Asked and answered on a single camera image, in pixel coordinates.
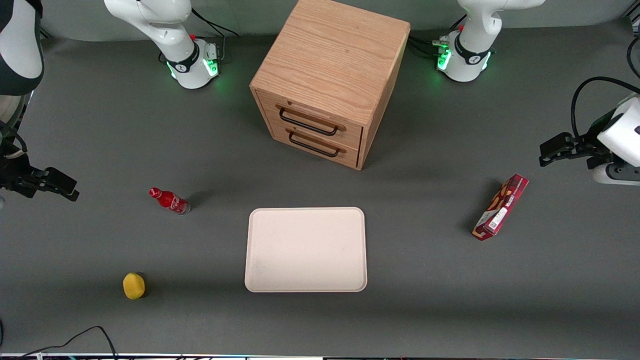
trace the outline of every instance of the coca-cola bottle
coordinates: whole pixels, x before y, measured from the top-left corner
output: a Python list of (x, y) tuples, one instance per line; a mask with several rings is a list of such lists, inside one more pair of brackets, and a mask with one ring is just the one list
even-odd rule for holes
[(158, 204), (167, 210), (171, 210), (179, 215), (187, 215), (191, 210), (191, 205), (187, 200), (181, 199), (172, 192), (162, 191), (158, 188), (151, 188), (149, 195), (158, 200)]

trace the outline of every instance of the black metal handle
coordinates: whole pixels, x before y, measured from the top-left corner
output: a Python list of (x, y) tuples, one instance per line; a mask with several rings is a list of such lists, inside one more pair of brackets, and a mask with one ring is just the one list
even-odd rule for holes
[(299, 142), (297, 140), (293, 140), (293, 135), (294, 135), (294, 133), (293, 133), (293, 131), (291, 131), (289, 133), (289, 141), (294, 143), (294, 144), (296, 144), (296, 145), (302, 146), (305, 149), (309, 149), (311, 151), (318, 152), (319, 154), (322, 154), (322, 155), (327, 156), (329, 158), (335, 158), (336, 156), (338, 156), (338, 154), (340, 154), (340, 149), (336, 149), (334, 153), (326, 152), (324, 150), (316, 149), (315, 147), (313, 147), (311, 145), (307, 145), (307, 144), (305, 144), (303, 142)]
[(338, 125), (334, 125), (333, 126), (333, 131), (325, 131), (322, 129), (318, 129), (317, 127), (311, 126), (311, 125), (307, 125), (303, 122), (297, 121), (297, 120), (293, 120), (289, 117), (284, 116), (284, 111), (285, 108), (280, 108), (280, 118), (290, 124), (294, 124), (300, 127), (304, 127), (305, 129), (309, 129), (311, 131), (315, 131), (316, 133), (322, 134), (322, 135), (326, 135), (326, 136), (333, 136), (335, 135), (335, 133), (338, 131)]

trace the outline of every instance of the wooden drawer cabinet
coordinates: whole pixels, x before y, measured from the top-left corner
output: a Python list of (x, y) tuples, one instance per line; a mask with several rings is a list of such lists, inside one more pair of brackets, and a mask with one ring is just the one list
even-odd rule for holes
[(250, 85), (271, 136), (361, 170), (409, 29), (330, 0), (299, 0)]

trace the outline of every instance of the green led light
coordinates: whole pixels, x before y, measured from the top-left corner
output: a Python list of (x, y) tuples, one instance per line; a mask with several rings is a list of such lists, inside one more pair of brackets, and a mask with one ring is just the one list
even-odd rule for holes
[(446, 50), (443, 54), (440, 55), (438, 59), (438, 68), (440, 70), (444, 70), (447, 68), (447, 64), (449, 64), (449, 59), (451, 59), (451, 50)]
[(491, 51), (486, 55), (486, 59), (484, 59), (484, 65), (482, 65), (482, 70), (486, 69), (486, 64), (489, 62), (489, 57), (491, 56)]
[(169, 63), (166, 63), (166, 66), (169, 68), (169, 70), (171, 71), (171, 77), (175, 79), (175, 74), (173, 73), (173, 69), (171, 68), (171, 65), (169, 65)]
[(202, 63), (207, 67), (207, 71), (212, 78), (218, 75), (218, 62), (216, 60), (202, 59)]

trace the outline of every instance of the red box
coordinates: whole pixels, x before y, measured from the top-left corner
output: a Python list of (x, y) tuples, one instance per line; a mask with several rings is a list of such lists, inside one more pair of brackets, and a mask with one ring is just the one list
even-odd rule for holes
[(481, 241), (496, 235), (502, 229), (504, 220), (511, 213), (527, 184), (529, 180), (518, 174), (507, 180), (495, 194), (489, 208), (483, 213), (471, 233)]

